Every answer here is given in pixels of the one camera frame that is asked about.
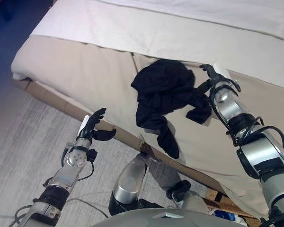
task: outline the gray carpet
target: gray carpet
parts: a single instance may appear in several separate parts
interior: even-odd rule
[[[6,0],[13,18],[0,12],[0,227],[8,226],[15,211],[31,204],[43,191],[42,183],[60,167],[65,144],[73,142],[80,122],[36,100],[11,83],[10,64],[16,51],[48,10],[51,0]],[[95,172],[78,182],[71,198],[88,201],[108,214],[115,179],[138,151],[117,141],[93,143],[98,151]],[[149,160],[141,198],[162,206],[174,206],[165,189],[180,179],[174,169]],[[89,174],[85,167],[82,175]],[[189,180],[202,196],[207,188]],[[65,205],[57,226],[88,227],[103,220],[98,211],[78,201]]]

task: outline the black cable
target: black cable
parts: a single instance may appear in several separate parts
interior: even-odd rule
[[[272,130],[275,130],[276,132],[279,133],[280,137],[281,137],[281,140],[282,140],[282,147],[284,148],[284,134],[282,133],[281,130],[279,130],[277,127],[275,126],[264,126],[263,128],[260,128],[258,130],[256,130],[254,133],[252,133],[252,135],[257,135],[267,129],[272,129]]]
[[[82,181],[82,180],[84,180],[84,179],[86,179],[86,178],[89,178],[90,176],[93,175],[93,173],[94,173],[94,163],[93,163],[93,162],[90,162],[90,163],[91,163],[91,167],[92,167],[91,174],[88,175],[88,176],[85,176],[85,177],[83,177],[83,178],[80,178],[78,181]]]
[[[238,94],[233,90],[233,88],[231,88],[230,86],[225,85],[225,84],[224,84],[224,85],[221,85],[221,86],[219,86],[219,87],[216,87],[216,85],[217,85],[218,83],[220,83],[220,82],[229,82],[229,83],[232,83],[232,84],[235,86],[235,88],[236,88],[239,92],[241,91],[241,89],[240,89],[239,85],[236,84],[233,80],[228,79],[228,78],[221,78],[221,79],[217,80],[216,82],[214,82],[214,84],[212,85],[212,89],[210,90],[210,94],[209,94],[212,109],[213,109],[214,113],[217,115],[217,117],[219,118],[219,120],[220,120],[220,121],[224,124],[224,126],[227,128],[227,130],[228,130],[228,132],[229,132],[229,134],[230,134],[230,136],[231,136],[231,138],[232,138],[233,145],[234,145],[235,147],[236,147],[236,146],[241,146],[242,143],[244,142],[244,140],[246,139],[246,137],[250,134],[250,131],[252,130],[252,127],[258,122],[258,120],[260,120],[261,125],[263,125],[263,126],[264,126],[264,122],[263,122],[262,117],[260,117],[260,116],[257,117],[257,118],[254,120],[254,122],[253,122],[250,126],[248,126],[248,128],[245,130],[245,132],[244,132],[244,134],[242,135],[242,137],[240,138],[240,140],[237,141],[237,139],[235,138],[235,135],[230,131],[228,124],[227,124],[227,123],[224,121],[224,119],[219,115],[219,112],[218,112],[218,110],[217,110],[217,108],[216,108],[216,105],[215,105],[215,103],[214,103],[214,95],[215,95],[215,93],[216,93],[217,91],[219,91],[219,90],[221,90],[221,89],[224,89],[224,88],[229,89],[229,90],[232,91],[236,96],[238,96]],[[263,128],[258,129],[258,130],[256,130],[255,132],[253,132],[251,135],[255,136],[255,135],[257,135],[257,134],[259,134],[259,133],[261,133],[261,132],[263,132],[263,131],[265,131],[265,130],[267,130],[267,129],[272,129],[272,130],[275,130],[276,132],[279,133],[279,135],[280,135],[280,137],[281,137],[281,139],[282,139],[282,147],[284,148],[284,134],[282,133],[282,131],[281,131],[280,129],[278,129],[278,128],[275,127],[275,126],[264,126]]]
[[[263,119],[262,117],[257,117],[253,122],[252,124],[250,124],[250,126],[248,126],[248,128],[245,130],[244,134],[242,135],[241,139],[237,142],[237,145],[241,146],[243,141],[246,139],[247,135],[250,133],[251,129],[252,129],[252,126],[254,126],[258,120],[260,119],[261,123],[264,123],[263,122]]]
[[[95,210],[97,210],[97,211],[99,211],[101,214],[103,214],[103,216],[105,216],[106,218],[108,218],[108,215],[107,215],[106,213],[104,213],[104,211],[100,210],[99,208],[95,207],[94,205],[92,205],[92,204],[90,204],[90,203],[88,203],[88,202],[86,202],[86,201],[84,201],[84,200],[77,199],[77,198],[73,198],[73,199],[67,200],[66,202],[70,202],[70,201],[73,201],[73,200],[78,200],[78,201],[80,201],[80,202],[83,202],[83,203],[89,205],[90,207],[94,208]]]
[[[18,224],[20,224],[20,221],[18,220],[18,213],[23,210],[23,209],[26,209],[26,208],[30,208],[32,205],[27,205],[27,206],[24,206],[24,207],[21,207],[19,208],[16,213],[15,213],[15,220]]]
[[[61,156],[61,166],[63,167],[64,166],[64,158],[65,158],[65,155],[67,154],[68,152],[68,148],[65,148],[63,153],[62,153],[62,156]]]

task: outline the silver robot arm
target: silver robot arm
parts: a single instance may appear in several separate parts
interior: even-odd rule
[[[61,211],[72,189],[78,181],[79,173],[83,170],[87,161],[95,160],[97,152],[89,149],[92,139],[110,140],[116,130],[94,130],[100,119],[103,118],[105,108],[96,111],[91,117],[86,116],[80,126],[74,146],[67,154],[66,160],[62,159],[62,168],[46,182],[45,190],[39,197],[34,199],[34,204],[21,220],[19,227],[48,227],[56,226]]]
[[[264,126],[261,117],[255,118],[238,97],[239,85],[231,80],[227,70],[219,65],[201,65],[209,80],[202,86],[210,89],[213,111],[227,128],[245,172],[259,179],[269,208],[269,221],[284,227],[284,135],[274,126]],[[282,145],[267,131],[277,131]]]

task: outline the white sheet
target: white sheet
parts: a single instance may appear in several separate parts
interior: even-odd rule
[[[257,32],[95,0],[58,0],[32,32],[143,55],[219,62],[284,87],[284,41]]]
[[[284,38],[284,0],[101,0]]]

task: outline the black cloth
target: black cloth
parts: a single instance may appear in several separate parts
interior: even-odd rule
[[[162,115],[187,104],[195,109],[186,117],[199,124],[211,115],[207,96],[194,83],[193,72],[181,62],[162,59],[142,69],[131,84],[138,91],[137,126],[159,130],[158,145],[172,158],[179,158],[179,149]]]

